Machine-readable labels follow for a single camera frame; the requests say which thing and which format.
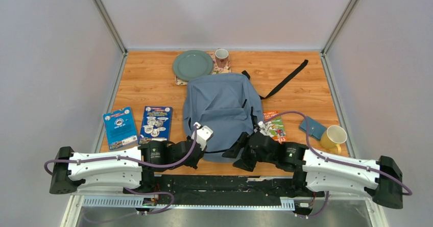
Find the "coaster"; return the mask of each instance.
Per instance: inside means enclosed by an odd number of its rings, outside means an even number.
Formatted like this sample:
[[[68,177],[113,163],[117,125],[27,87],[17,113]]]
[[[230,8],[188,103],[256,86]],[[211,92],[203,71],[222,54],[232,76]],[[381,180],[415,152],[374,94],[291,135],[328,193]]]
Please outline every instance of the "coaster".
[[[227,63],[227,66],[224,68],[219,68],[217,66],[217,63],[215,62],[215,51],[206,51],[206,53],[208,53],[212,60],[213,60],[213,70],[210,73],[211,75],[213,74],[219,74],[219,73],[230,73],[231,72],[231,68],[230,68],[230,61]],[[188,84],[188,81],[182,80],[178,77],[175,77],[175,83],[176,85],[186,85]]]

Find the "white wall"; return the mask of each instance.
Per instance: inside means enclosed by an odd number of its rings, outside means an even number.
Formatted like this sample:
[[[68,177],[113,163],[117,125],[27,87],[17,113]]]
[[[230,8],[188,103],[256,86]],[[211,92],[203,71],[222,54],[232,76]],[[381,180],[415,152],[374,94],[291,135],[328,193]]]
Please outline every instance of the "white wall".
[[[360,0],[329,54],[361,158],[393,157],[414,195],[390,226],[431,226],[433,0]]]
[[[59,226],[43,163],[90,152],[121,62],[92,0],[0,0],[1,226]]]
[[[349,0],[102,0],[127,48],[322,48]]]

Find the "ceramic plate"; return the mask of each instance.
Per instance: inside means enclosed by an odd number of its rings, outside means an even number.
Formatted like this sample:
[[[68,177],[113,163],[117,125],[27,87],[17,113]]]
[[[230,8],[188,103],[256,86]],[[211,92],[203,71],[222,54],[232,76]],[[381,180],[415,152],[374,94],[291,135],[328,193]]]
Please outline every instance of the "ceramic plate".
[[[173,71],[182,80],[190,81],[203,75],[209,75],[213,70],[213,60],[206,52],[189,50],[176,57]]]

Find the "wooden surface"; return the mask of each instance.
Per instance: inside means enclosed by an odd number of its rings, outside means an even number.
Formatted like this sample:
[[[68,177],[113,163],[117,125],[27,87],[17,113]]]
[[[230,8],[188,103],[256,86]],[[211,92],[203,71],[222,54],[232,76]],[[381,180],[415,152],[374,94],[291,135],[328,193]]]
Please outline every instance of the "wooden surface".
[[[113,110],[130,106],[137,129],[141,126],[145,106],[173,107],[170,141],[185,140],[182,128],[182,109],[186,98],[186,86],[175,84],[172,64],[182,52],[129,52],[122,80],[114,101]],[[261,96],[266,96],[304,59],[308,65],[284,88],[269,99],[263,100],[264,111],[300,111],[326,127],[339,124],[329,92],[318,52],[230,52],[232,72],[248,71],[251,83]],[[283,123],[288,141],[305,144],[305,133],[298,129],[302,117],[284,115]],[[324,150],[315,139],[311,144]],[[108,152],[106,138],[101,152]],[[345,145],[342,155],[348,156]],[[231,163],[212,163],[200,160],[198,169],[179,167],[167,170],[166,174],[205,175],[292,175],[269,163],[257,163],[254,172],[237,169]]]

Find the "book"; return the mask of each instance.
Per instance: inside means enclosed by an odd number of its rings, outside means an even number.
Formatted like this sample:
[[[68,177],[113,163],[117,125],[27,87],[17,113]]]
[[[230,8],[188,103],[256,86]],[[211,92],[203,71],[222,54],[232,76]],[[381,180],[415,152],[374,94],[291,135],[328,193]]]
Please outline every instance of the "book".
[[[172,114],[172,107],[146,106],[138,144],[146,144],[152,140],[169,140]]]
[[[110,150],[137,142],[137,130],[131,107],[104,114],[103,118]]]
[[[276,114],[278,114],[278,111],[263,112],[263,116],[265,120],[271,118],[272,116],[275,116]],[[278,141],[280,143],[287,141],[284,124],[283,124],[283,120],[281,119],[281,116],[275,117],[274,119],[266,122],[264,124],[264,129],[269,134],[272,135],[272,138],[275,141]]]

